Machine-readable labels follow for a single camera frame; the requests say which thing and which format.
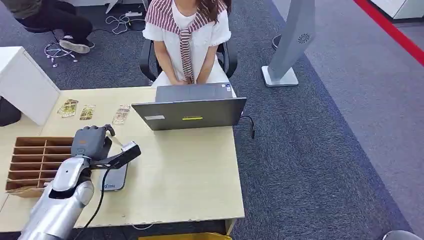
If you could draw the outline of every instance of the black pants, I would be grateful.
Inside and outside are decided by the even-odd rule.
[[[64,35],[72,36],[76,43],[86,43],[87,36],[93,30],[89,20],[77,16],[72,4],[58,0],[42,0],[38,13],[16,20],[28,28],[61,29]]]

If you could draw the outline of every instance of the yellow label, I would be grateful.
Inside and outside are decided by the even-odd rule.
[[[188,117],[183,117],[182,120],[202,120],[203,117],[202,116],[188,116]]]

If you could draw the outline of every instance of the white dress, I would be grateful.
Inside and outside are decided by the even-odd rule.
[[[187,28],[195,19],[196,15],[184,16],[178,10],[175,2],[172,1],[172,15],[175,23],[181,28]],[[166,31],[153,24],[146,23],[143,30],[143,36],[146,39],[164,42],[171,59],[175,75],[177,79],[184,79],[183,62],[180,55],[180,36],[176,33]],[[201,27],[191,34],[190,51],[191,51],[191,65],[193,69],[194,79],[197,80],[199,73],[202,69],[203,62],[205,61],[208,48],[218,46],[228,41],[231,37],[231,32],[228,25],[228,14],[224,10],[218,15],[218,22],[210,22]],[[215,63],[213,64],[207,83],[226,83],[229,82],[227,75],[221,68],[218,58],[215,56]],[[171,85],[165,72],[161,72],[154,81],[152,87]]]

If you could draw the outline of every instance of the brown hair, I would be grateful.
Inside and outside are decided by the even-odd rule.
[[[197,0],[200,11],[205,14],[211,22],[215,23],[218,21],[218,1],[222,1],[226,5],[226,10],[228,14],[230,14],[231,0]]]

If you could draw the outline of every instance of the chair armrest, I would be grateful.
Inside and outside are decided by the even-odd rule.
[[[156,58],[154,54],[152,54],[152,46],[153,41],[146,39],[143,43],[143,48],[141,50],[141,59],[140,59],[140,70],[141,72],[152,82],[158,78],[151,69],[150,69],[150,58]]]
[[[228,78],[231,78],[231,76],[233,76],[234,72],[236,71],[238,64],[236,46],[233,44],[231,39],[229,39],[227,42],[224,42],[222,45],[224,48],[222,53],[224,57],[224,66],[228,61],[228,69],[225,74]]]

